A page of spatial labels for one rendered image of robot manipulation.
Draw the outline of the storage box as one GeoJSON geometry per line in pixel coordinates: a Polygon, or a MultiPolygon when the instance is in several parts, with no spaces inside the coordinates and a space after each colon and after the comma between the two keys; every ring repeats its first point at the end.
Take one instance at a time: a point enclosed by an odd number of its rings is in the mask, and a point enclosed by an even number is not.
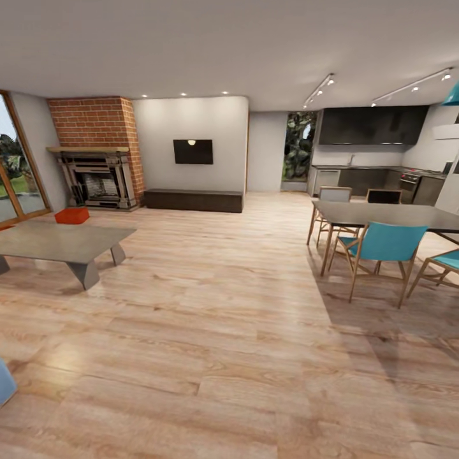
{"type": "Polygon", "coordinates": [[[57,224],[83,224],[88,218],[87,208],[67,208],[54,215],[57,224]]]}

